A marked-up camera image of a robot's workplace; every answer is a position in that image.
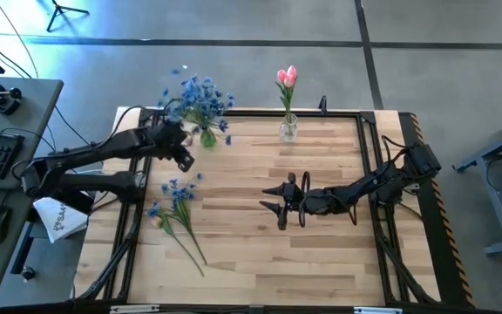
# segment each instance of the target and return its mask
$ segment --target tripod stand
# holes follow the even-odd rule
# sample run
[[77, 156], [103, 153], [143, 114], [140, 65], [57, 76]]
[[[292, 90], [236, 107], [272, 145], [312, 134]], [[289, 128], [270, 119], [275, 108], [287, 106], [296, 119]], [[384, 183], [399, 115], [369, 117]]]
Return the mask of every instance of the tripod stand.
[[56, 19], [56, 17], [65, 14], [68, 11], [75, 11], [75, 12], [80, 12], [80, 13], [86, 13], [90, 14], [89, 11], [87, 10], [81, 10], [81, 9], [75, 9], [75, 8], [70, 8], [70, 7], [64, 7], [59, 5], [56, 0], [51, 0], [53, 2], [53, 5], [56, 7], [56, 9], [53, 11], [53, 16], [51, 16], [50, 23], [48, 24], [48, 28], [46, 29], [48, 32], [51, 32], [51, 25], [53, 24], [53, 20]]

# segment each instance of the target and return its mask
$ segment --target blue flower bouquet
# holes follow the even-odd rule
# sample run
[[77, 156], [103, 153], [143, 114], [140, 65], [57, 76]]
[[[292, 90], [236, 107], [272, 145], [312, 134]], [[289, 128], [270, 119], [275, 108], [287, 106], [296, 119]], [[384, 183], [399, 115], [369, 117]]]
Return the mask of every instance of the blue flower bouquet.
[[[203, 147], [212, 148], [217, 143], [217, 138], [224, 140], [226, 145], [232, 144], [232, 136], [226, 134], [228, 123], [222, 116], [226, 110], [235, 105], [234, 95], [230, 92], [222, 93], [213, 84], [211, 78], [199, 81], [197, 75], [181, 82], [181, 97], [161, 100], [158, 105], [164, 106], [168, 119], [174, 121], [184, 120], [195, 124], [191, 130], [192, 135], [200, 133], [200, 143]], [[165, 89], [162, 96], [166, 97], [169, 91]]]
[[[197, 173], [196, 179], [198, 181], [201, 181], [202, 174]], [[162, 227], [164, 231], [166, 231], [166, 233], [169, 234], [181, 246], [181, 248], [186, 251], [189, 257], [191, 257], [191, 260], [193, 260], [193, 262], [199, 269], [200, 274], [202, 276], [205, 276], [197, 261], [194, 259], [191, 253], [189, 253], [189, 250], [187, 250], [187, 248], [174, 234], [170, 221], [171, 219], [176, 220], [187, 230], [187, 233], [193, 239], [193, 242], [195, 243], [200, 256], [205, 262], [205, 265], [207, 265], [207, 259], [200, 249], [199, 243], [197, 242], [197, 238], [195, 237], [193, 227], [191, 225], [191, 207], [189, 203], [194, 198], [193, 191], [196, 187], [196, 184], [188, 182], [183, 188], [179, 188], [177, 179], [170, 180], [168, 184], [163, 184], [161, 188], [164, 195], [172, 196], [172, 206], [170, 208], [161, 208], [160, 205], [155, 202], [153, 204], [153, 208], [148, 210], [147, 215], [156, 227]]]

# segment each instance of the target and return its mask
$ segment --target gray desk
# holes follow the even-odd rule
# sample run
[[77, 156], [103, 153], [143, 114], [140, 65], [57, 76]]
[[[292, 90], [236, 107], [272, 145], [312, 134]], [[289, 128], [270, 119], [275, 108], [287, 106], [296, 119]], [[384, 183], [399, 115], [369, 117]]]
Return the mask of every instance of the gray desk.
[[[34, 133], [43, 134], [51, 112], [58, 101], [63, 82], [54, 79], [0, 78], [6, 88], [17, 87], [23, 92], [22, 105], [11, 116], [0, 114], [0, 131], [5, 127], [22, 128]], [[36, 136], [19, 131], [9, 131], [24, 136], [24, 143], [17, 160], [28, 160], [34, 155], [39, 139]], [[8, 187], [0, 188], [0, 204]], [[31, 211], [32, 199], [26, 197], [18, 187], [10, 193], [6, 205], [13, 208], [9, 234], [0, 244], [0, 283], [9, 260], [23, 229], [24, 222]]]

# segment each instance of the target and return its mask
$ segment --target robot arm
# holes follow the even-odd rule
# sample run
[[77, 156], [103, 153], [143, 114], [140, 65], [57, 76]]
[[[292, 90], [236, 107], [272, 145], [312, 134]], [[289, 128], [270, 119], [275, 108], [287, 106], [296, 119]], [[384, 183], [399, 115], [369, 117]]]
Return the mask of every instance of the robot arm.
[[[404, 166], [397, 168], [395, 161], [404, 155]], [[428, 145], [415, 145], [403, 148], [392, 160], [349, 184], [309, 190], [309, 173], [303, 174], [302, 186], [295, 184], [295, 174], [288, 175], [288, 182], [277, 188], [267, 188], [262, 192], [268, 195], [281, 196], [284, 206], [261, 201], [266, 208], [275, 212], [278, 217], [278, 229], [285, 230], [290, 211], [300, 213], [300, 225], [305, 227], [305, 214], [328, 215], [349, 213], [356, 224], [355, 208], [357, 201], [364, 195], [375, 193], [376, 199], [384, 204], [397, 204], [402, 199], [402, 189], [414, 183], [423, 183], [435, 177], [441, 169], [439, 162]]]
[[84, 190], [110, 191], [119, 201], [133, 204], [141, 198], [142, 192], [127, 171], [114, 175], [67, 174], [66, 171], [111, 158], [156, 157], [174, 159], [178, 168], [186, 172], [194, 162], [181, 145], [186, 136], [180, 123], [160, 121], [156, 126], [115, 133], [100, 143], [37, 158], [21, 175], [24, 192], [32, 198], [52, 197], [84, 213], [92, 204], [90, 198], [80, 193]]

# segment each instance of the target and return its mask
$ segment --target desk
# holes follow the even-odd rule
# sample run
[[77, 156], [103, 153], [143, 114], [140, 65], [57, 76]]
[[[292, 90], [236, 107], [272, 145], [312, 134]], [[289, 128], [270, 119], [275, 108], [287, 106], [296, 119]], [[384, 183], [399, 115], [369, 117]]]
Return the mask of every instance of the desk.
[[[118, 115], [124, 110], [119, 108]], [[375, 116], [380, 135], [404, 143], [397, 112], [377, 111]], [[119, 130], [135, 127], [138, 117], [138, 110], [131, 110]], [[195, 140], [189, 148], [195, 163], [186, 174], [174, 162], [153, 160], [146, 192], [146, 208], [154, 200], [169, 207], [160, 191], [162, 183], [172, 178], [183, 183], [197, 171], [204, 174], [191, 208], [193, 231], [208, 260], [208, 266], [200, 262], [205, 276], [169, 235], [145, 219], [128, 303], [384, 305], [366, 197], [357, 206], [357, 226], [348, 215], [307, 215], [307, 226], [302, 229], [297, 213], [291, 213], [286, 231], [279, 231], [275, 215], [259, 204], [259, 200], [280, 201], [261, 190], [280, 185], [289, 171], [301, 179], [308, 170], [311, 188], [351, 183], [362, 177], [356, 122], [299, 118], [297, 142], [282, 144], [278, 138], [282, 118], [227, 119], [233, 135], [231, 147], [219, 144], [211, 152]], [[395, 153], [397, 148], [393, 147], [391, 154]], [[126, 170], [128, 164], [129, 160], [108, 160], [104, 170]], [[419, 210], [414, 196], [405, 195], [404, 203]], [[90, 219], [75, 278], [79, 294], [110, 257], [118, 212], [119, 204], [110, 205]], [[404, 263], [429, 295], [440, 299], [424, 223], [400, 207], [396, 207], [395, 218]], [[174, 230], [199, 261], [189, 236], [178, 225]], [[122, 268], [120, 264], [114, 296], [121, 285]], [[392, 267], [390, 279], [396, 296]]]
[[[43, 134], [61, 93], [63, 82], [54, 79], [0, 78], [0, 83], [6, 89], [17, 87], [23, 92], [22, 105], [15, 113], [11, 116], [4, 116], [0, 113], [0, 131], [5, 127], [17, 127]], [[24, 143], [17, 160], [31, 159], [36, 151], [39, 138], [27, 133], [20, 134], [24, 136]], [[0, 189], [0, 204], [6, 192], [6, 189]], [[11, 192], [5, 203], [13, 208], [13, 212], [9, 234], [0, 244], [0, 283], [27, 215], [32, 209], [32, 199], [26, 197], [19, 189]]]

